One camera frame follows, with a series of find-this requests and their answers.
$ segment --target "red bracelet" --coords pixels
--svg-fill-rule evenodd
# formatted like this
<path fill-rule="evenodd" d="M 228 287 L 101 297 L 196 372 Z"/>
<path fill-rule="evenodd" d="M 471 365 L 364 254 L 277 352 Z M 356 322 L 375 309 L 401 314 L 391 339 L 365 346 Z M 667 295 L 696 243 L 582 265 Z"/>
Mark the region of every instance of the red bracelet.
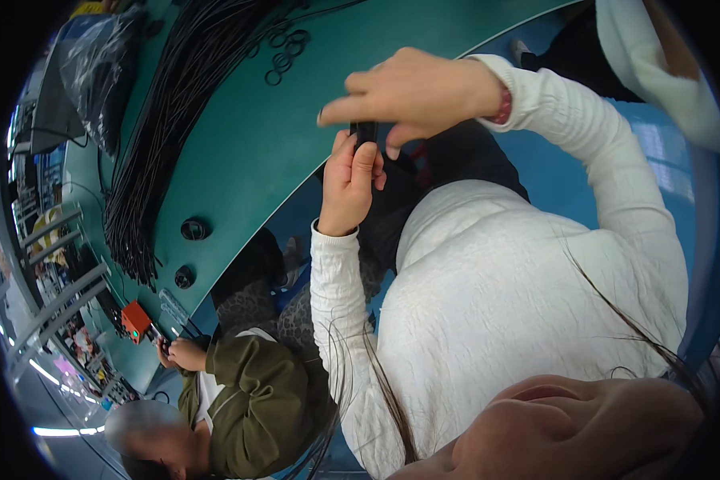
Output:
<path fill-rule="evenodd" d="M 485 117 L 486 120 L 491 121 L 497 125 L 503 125 L 509 120 L 509 115 L 512 113 L 512 94 L 506 85 L 501 85 L 501 106 L 499 107 L 499 113 L 492 117 Z"/>

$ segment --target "hand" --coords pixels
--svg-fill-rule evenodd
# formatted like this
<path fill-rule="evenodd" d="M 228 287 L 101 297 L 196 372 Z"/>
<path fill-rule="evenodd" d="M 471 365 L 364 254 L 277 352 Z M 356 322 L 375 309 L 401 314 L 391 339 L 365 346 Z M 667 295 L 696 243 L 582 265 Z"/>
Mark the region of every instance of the hand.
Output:
<path fill-rule="evenodd" d="M 165 353 L 163 353 L 163 343 L 166 343 L 165 337 L 159 337 L 157 339 L 157 359 L 160 360 L 160 364 L 167 369 L 174 369 L 178 367 L 177 364 L 168 360 Z"/>
<path fill-rule="evenodd" d="M 174 340 L 168 347 L 168 361 L 190 372 L 206 370 L 205 351 L 195 343 L 181 337 Z"/>
<path fill-rule="evenodd" d="M 482 62 L 447 60 L 402 48 L 370 72 L 350 74 L 349 96 L 321 110 L 319 126 L 349 121 L 391 121 L 387 155 L 396 160 L 406 142 L 430 138 L 464 120 L 499 112 L 501 81 Z"/>
<path fill-rule="evenodd" d="M 322 180 L 322 208 L 317 231 L 328 236 L 345 236 L 365 220 L 371 209 L 371 185 L 384 190 L 387 175 L 382 153 L 373 142 L 360 145 L 357 135 L 341 130 L 333 141 Z"/>

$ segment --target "leopard print pants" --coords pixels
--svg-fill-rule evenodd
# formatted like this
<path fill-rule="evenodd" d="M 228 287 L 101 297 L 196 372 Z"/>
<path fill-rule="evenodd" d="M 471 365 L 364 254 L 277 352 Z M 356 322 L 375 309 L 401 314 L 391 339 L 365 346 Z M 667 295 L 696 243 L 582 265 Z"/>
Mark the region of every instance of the leopard print pants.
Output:
<path fill-rule="evenodd" d="M 386 272 L 369 250 L 361 247 L 358 256 L 365 302 L 368 303 L 381 291 Z M 270 291 L 266 279 L 260 279 L 227 297 L 216 308 L 222 334 L 237 335 L 259 327 L 295 354 L 313 347 L 309 284 L 304 285 L 279 315 Z"/>

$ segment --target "white sweater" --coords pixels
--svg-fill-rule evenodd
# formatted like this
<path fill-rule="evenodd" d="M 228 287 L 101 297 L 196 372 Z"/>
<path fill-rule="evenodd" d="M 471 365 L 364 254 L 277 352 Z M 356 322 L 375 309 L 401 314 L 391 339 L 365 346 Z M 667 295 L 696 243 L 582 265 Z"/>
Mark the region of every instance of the white sweater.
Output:
<path fill-rule="evenodd" d="M 643 0 L 596 0 L 597 36 L 622 85 L 664 110 L 692 143 L 720 154 L 720 109 L 710 84 L 673 77 Z"/>
<path fill-rule="evenodd" d="M 664 346 L 676 350 L 685 329 L 688 279 L 674 220 L 627 121 L 554 72 L 475 57 L 513 99 L 505 125 L 485 126 L 535 131 L 581 160 L 600 230 L 546 214 L 482 180 L 437 188 L 416 206 L 402 232 L 378 338 L 369 332 L 368 340 L 423 457 L 528 376 L 597 380 L 618 366 L 640 376 L 666 367 L 643 343 L 622 340 L 634 333 L 574 261 Z M 313 228 L 311 290 L 315 341 L 347 444 L 374 478 L 386 478 L 403 464 L 402 443 L 363 339 L 356 234 L 333 238 Z"/>

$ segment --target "red box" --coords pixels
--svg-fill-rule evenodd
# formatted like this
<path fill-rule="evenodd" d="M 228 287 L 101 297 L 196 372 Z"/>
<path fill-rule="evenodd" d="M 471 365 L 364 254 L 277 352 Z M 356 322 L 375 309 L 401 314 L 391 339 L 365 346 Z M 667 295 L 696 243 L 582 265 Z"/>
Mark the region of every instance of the red box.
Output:
<path fill-rule="evenodd" d="M 134 300 L 123 309 L 121 317 L 123 326 L 128 332 L 131 341 L 135 344 L 141 342 L 141 339 L 144 338 L 144 332 L 150 328 L 152 323 L 141 305 Z"/>

